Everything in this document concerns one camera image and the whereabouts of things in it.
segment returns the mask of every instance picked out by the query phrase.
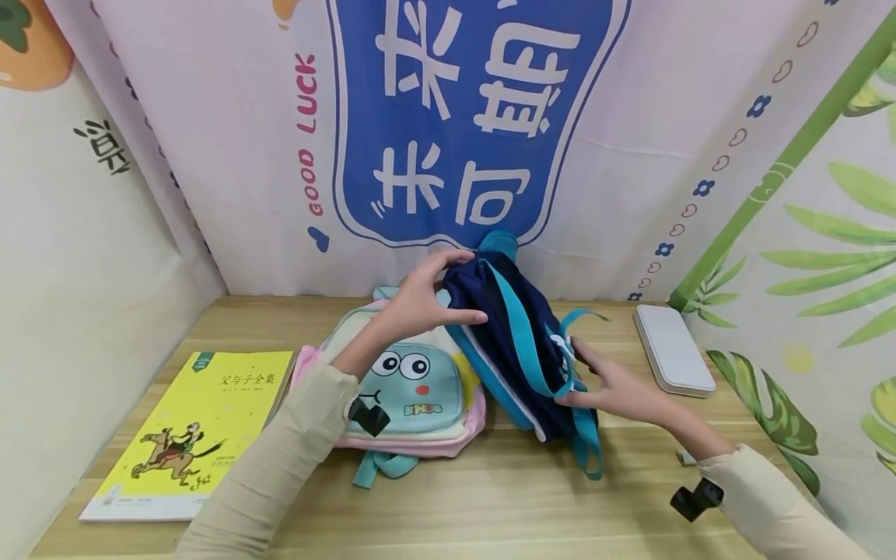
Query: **backpack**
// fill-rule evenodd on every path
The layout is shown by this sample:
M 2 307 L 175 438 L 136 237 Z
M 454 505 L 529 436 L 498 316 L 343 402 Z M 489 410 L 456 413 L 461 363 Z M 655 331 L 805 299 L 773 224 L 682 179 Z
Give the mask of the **backpack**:
M 488 322 L 446 330 L 516 426 L 534 431 L 542 442 L 571 440 L 586 476 L 599 480 L 603 460 L 597 412 L 554 401 L 569 391 L 588 391 L 573 368 L 566 329 L 593 313 L 577 309 L 558 321 L 541 292 L 516 267 L 516 249 L 515 237 L 493 231 L 475 259 L 448 270 L 443 286 L 450 306 L 484 311 Z
M 321 361 L 331 362 L 397 289 L 378 289 L 373 303 L 350 311 L 319 349 L 299 352 L 293 381 Z M 447 294 L 440 294 L 447 304 Z M 377 437 L 350 421 L 336 447 L 366 450 L 353 484 L 370 488 L 377 472 L 404 476 L 420 458 L 456 457 L 485 426 L 486 398 L 470 363 L 445 331 L 430 332 L 390 346 L 360 384 L 359 398 L 379 405 L 389 424 Z

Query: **black buckle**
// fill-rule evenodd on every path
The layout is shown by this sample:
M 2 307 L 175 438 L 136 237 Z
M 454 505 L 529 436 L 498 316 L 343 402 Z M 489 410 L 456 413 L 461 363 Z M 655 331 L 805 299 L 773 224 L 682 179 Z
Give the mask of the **black buckle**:
M 706 478 L 701 478 L 693 492 L 685 487 L 680 487 L 672 496 L 670 504 L 677 512 L 681 513 L 682 517 L 693 523 L 706 510 L 719 507 L 724 497 L 724 490 Z
M 360 399 L 355 399 L 349 407 L 349 420 L 358 423 L 365 432 L 377 437 L 387 426 L 389 426 L 390 418 L 379 405 L 368 408 Z

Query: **desk surface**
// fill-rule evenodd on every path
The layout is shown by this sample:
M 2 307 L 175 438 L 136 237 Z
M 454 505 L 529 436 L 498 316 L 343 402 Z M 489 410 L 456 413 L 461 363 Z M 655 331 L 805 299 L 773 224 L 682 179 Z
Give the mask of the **desk surface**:
M 190 354 L 320 344 L 358 299 L 223 297 L 188 333 L 108 448 L 90 467 L 32 558 L 148 560 L 174 551 L 185 523 L 80 523 L 78 515 Z M 557 302 L 558 316 L 585 306 L 573 334 L 652 379 L 635 330 L 634 304 Z M 752 446 L 800 485 L 775 445 L 710 364 L 718 390 L 681 397 L 723 435 Z M 586 384 L 596 378 L 586 373 Z M 272 558 L 427 560 L 512 557 L 625 560 L 759 558 L 718 511 L 688 524 L 669 505 L 694 468 L 679 465 L 675 440 L 654 426 L 601 414 L 606 475 L 588 481 L 568 446 L 539 444 L 496 407 L 486 430 L 453 460 L 422 461 L 407 477 L 351 485 L 361 453 L 336 450 L 302 490 L 271 547 Z

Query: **navy blue backpack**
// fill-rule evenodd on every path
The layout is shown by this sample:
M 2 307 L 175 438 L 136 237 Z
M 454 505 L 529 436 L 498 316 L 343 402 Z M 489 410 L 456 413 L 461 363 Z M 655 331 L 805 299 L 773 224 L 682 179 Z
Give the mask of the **navy blue backpack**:
M 445 274 L 450 307 L 488 314 L 485 324 L 446 328 L 516 426 L 534 430 L 542 442 L 572 440 L 586 476 L 599 480 L 604 469 L 597 412 L 554 402 L 569 391 L 588 391 L 573 368 L 566 329 L 593 313 L 577 309 L 558 321 L 545 297 L 517 268 L 516 249 L 513 235 L 493 231 L 475 259 Z

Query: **book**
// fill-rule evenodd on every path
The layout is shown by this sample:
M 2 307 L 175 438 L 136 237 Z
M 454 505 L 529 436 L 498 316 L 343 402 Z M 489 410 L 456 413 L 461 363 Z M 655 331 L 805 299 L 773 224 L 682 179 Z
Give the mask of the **book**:
M 193 519 L 273 418 L 294 360 L 293 352 L 195 352 L 80 519 Z

